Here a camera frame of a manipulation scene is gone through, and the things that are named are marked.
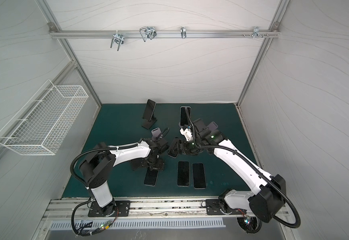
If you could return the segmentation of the pink-edged phone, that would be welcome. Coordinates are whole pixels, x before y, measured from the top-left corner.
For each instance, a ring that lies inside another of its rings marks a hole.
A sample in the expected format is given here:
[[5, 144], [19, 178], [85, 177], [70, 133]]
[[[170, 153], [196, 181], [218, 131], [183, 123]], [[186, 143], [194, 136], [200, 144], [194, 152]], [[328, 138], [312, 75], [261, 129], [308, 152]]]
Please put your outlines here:
[[177, 158], [178, 156], [178, 145], [177, 143], [172, 144], [167, 152], [167, 155], [172, 157], [172, 158]]

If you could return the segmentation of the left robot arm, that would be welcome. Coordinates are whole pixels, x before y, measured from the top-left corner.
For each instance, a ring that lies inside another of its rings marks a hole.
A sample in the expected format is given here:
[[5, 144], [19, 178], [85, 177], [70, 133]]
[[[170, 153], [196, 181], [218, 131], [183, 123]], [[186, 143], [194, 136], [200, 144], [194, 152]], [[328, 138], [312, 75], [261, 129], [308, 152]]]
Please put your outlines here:
[[168, 141], [142, 138], [138, 142], [121, 146], [97, 144], [93, 149], [81, 153], [70, 164], [70, 173], [88, 190], [91, 199], [102, 210], [115, 207], [107, 180], [112, 169], [129, 162], [133, 171], [146, 168], [150, 171], [163, 171], [164, 161], [160, 157], [168, 150]]

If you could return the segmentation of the purple-edged phone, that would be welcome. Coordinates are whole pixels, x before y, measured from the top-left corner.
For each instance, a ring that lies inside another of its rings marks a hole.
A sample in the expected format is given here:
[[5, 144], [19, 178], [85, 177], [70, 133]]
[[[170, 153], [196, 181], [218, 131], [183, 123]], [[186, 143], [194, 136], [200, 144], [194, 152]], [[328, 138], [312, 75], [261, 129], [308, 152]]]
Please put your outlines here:
[[193, 186], [195, 189], [206, 188], [206, 178], [203, 163], [192, 164]]

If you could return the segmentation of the purple stand front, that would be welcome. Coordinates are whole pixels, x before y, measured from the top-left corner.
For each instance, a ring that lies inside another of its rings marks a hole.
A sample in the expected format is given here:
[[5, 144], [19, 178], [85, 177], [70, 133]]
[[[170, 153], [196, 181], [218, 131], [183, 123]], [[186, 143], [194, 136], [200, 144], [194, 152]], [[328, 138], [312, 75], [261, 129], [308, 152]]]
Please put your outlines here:
[[207, 125], [207, 127], [211, 132], [218, 129], [218, 125], [215, 122], [211, 122], [209, 125]]

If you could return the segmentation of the teal-edged phone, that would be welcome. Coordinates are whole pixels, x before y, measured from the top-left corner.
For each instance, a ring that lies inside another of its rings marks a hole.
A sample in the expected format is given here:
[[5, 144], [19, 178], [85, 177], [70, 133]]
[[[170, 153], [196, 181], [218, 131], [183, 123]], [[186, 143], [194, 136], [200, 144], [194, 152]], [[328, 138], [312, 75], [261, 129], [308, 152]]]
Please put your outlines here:
[[177, 185], [189, 187], [189, 162], [179, 161], [177, 166]]

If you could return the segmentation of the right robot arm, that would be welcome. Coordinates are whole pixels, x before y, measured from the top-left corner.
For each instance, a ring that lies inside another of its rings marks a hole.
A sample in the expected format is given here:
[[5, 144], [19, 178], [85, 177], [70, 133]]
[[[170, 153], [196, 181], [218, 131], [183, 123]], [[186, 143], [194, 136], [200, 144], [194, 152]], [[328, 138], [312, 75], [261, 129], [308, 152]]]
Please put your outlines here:
[[173, 140], [168, 155], [175, 158], [208, 152], [227, 164], [249, 187], [245, 194], [227, 190], [220, 195], [220, 209], [224, 214], [234, 209], [251, 210], [260, 222], [276, 220], [292, 229], [300, 227], [300, 215], [286, 194], [286, 182], [281, 175], [273, 176], [253, 163], [212, 124], [206, 126], [198, 119], [179, 123], [179, 126], [183, 138]]

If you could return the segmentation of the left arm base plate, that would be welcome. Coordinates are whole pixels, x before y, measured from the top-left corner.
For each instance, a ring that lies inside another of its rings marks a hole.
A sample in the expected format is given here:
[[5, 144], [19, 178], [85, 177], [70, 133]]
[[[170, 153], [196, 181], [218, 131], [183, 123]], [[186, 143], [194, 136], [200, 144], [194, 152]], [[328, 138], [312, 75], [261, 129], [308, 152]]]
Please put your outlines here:
[[129, 214], [130, 201], [115, 201], [100, 207], [96, 201], [89, 208], [88, 217], [127, 217]]

